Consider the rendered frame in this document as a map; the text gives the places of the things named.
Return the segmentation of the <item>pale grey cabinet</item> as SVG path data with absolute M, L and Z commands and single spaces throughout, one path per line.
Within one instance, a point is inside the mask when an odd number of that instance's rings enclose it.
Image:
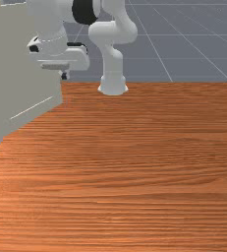
M 59 75 L 41 69 L 28 55 L 34 36 L 27 5 L 0 2 L 0 143 L 62 103 Z

